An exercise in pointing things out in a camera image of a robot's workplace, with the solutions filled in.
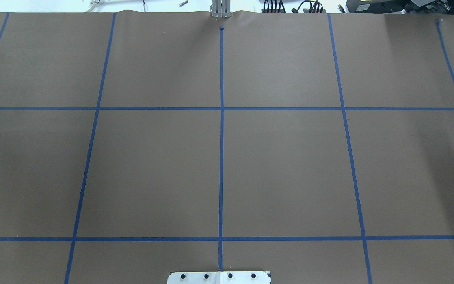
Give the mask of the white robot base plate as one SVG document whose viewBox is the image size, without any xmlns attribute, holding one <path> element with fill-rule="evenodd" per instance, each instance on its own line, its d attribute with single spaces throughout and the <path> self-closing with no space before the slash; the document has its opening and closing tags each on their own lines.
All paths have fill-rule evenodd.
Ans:
<svg viewBox="0 0 454 284">
<path fill-rule="evenodd" d="M 168 284 L 270 284 L 266 271 L 189 271 L 171 273 Z"/>
</svg>

